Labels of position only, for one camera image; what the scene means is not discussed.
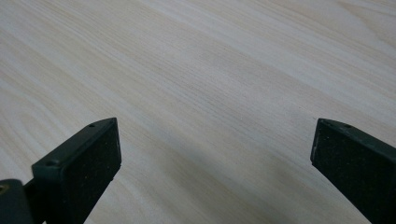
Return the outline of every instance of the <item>wood grain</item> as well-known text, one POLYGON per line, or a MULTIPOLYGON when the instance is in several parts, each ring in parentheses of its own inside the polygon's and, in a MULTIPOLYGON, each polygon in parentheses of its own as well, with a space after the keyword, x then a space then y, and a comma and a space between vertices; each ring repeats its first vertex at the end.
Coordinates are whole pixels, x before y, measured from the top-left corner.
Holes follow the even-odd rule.
POLYGON ((117 117, 86 223, 368 223, 309 160, 318 118, 396 146, 393 0, 0 2, 0 179, 117 117))

